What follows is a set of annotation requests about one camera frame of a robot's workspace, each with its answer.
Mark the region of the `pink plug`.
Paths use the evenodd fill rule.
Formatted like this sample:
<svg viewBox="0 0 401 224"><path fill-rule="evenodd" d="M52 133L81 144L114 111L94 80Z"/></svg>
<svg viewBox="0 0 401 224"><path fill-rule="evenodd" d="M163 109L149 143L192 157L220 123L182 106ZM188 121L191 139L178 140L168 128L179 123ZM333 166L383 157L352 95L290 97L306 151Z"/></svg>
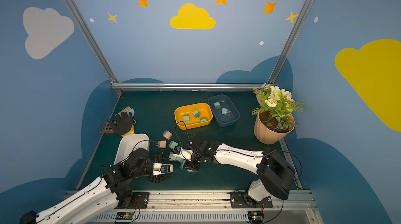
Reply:
<svg viewBox="0 0 401 224"><path fill-rule="evenodd" d="M167 141L166 140L160 140L157 144L158 148L164 149L167 147Z"/></svg>
<svg viewBox="0 0 401 224"><path fill-rule="evenodd" d="M164 131L162 135L166 140L169 140L172 137L172 133L169 131Z"/></svg>

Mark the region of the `green plug cluster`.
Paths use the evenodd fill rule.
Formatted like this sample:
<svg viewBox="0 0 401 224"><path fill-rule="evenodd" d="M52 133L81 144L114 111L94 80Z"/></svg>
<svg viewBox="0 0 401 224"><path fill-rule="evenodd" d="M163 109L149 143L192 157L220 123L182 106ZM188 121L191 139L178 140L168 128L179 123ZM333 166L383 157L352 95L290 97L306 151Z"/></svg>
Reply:
<svg viewBox="0 0 401 224"><path fill-rule="evenodd" d="M178 143L175 141L171 141L168 145L168 147L172 150L174 150L176 148L176 146L178 146Z"/></svg>
<svg viewBox="0 0 401 224"><path fill-rule="evenodd" d="M198 111L198 110L194 110L193 112L192 112L192 114L193 114L193 116L195 117L195 118L198 118L198 117L200 117L200 112Z"/></svg>

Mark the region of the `blue plug isolated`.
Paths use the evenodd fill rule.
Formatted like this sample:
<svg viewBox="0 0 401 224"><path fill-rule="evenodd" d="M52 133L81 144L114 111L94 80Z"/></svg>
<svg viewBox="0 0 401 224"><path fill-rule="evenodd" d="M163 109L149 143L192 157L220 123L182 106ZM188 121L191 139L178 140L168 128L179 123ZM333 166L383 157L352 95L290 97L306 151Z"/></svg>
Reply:
<svg viewBox="0 0 401 224"><path fill-rule="evenodd" d="M221 109L221 114L222 115L230 115L230 110L229 109L227 109L227 108L222 108Z"/></svg>

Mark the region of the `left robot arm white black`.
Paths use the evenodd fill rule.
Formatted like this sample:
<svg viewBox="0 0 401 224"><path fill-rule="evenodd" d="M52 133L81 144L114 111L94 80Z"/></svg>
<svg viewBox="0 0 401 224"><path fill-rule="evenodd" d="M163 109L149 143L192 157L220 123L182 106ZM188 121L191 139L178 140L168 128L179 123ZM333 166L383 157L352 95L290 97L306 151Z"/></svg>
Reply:
<svg viewBox="0 0 401 224"><path fill-rule="evenodd" d="M20 223L85 224L115 208L136 208L139 203L131 181L147 177L150 182L162 182L173 172L173 165L163 160L162 154L151 157L147 149L134 150L82 190L40 213L27 212Z"/></svg>

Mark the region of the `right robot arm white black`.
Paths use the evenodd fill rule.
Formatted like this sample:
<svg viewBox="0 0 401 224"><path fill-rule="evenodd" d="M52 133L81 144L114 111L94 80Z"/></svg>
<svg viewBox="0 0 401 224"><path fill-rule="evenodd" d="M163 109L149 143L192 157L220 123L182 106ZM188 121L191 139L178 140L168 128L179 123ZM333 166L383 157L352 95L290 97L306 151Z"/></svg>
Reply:
<svg viewBox="0 0 401 224"><path fill-rule="evenodd" d="M189 170L198 172L202 162L231 165L258 176L246 191L252 200L260 202L269 196L283 201L289 198L296 170L277 150L244 150L217 141L209 143L197 135L190 138L188 146L193 151L187 162Z"/></svg>

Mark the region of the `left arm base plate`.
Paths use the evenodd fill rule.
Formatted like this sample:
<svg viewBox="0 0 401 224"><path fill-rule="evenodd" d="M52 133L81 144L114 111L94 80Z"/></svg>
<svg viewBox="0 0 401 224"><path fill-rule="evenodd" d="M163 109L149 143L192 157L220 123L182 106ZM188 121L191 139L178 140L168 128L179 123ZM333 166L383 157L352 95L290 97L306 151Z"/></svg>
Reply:
<svg viewBox="0 0 401 224"><path fill-rule="evenodd" d="M149 195L149 192L132 192L119 200L116 209L147 208Z"/></svg>

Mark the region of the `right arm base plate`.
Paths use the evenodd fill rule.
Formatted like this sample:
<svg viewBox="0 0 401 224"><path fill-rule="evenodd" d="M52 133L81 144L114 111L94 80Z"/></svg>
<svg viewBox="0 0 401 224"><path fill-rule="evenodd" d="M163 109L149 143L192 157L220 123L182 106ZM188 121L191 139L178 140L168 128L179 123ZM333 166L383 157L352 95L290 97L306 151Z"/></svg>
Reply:
<svg viewBox="0 0 401 224"><path fill-rule="evenodd" d="M238 190L230 192L230 204L232 208L274 208L270 196L258 202L245 192Z"/></svg>

